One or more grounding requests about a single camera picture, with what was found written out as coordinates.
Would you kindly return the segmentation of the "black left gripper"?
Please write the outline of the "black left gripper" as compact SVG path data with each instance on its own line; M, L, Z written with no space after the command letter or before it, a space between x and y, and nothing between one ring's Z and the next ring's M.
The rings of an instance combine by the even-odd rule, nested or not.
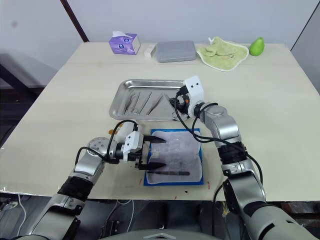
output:
M134 162L134 167L136 169L145 170L145 171L156 170L166 166L165 163L161 163L161 162L148 163L149 145L147 142L151 144L162 144L162 143L165 143L166 141L157 136L144 135L142 148L137 152L131 151L128 154L128 160L131 162Z

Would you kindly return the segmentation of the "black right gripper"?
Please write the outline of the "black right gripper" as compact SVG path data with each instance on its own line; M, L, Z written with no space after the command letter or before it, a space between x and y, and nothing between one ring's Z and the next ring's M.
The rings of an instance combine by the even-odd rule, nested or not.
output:
M186 86L182 86L175 95L175 98L169 98L169 103L175 105L175 112L172 113L172 119L178 121L179 117L186 121L189 119L188 108L190 105L190 99L187 96L189 93Z

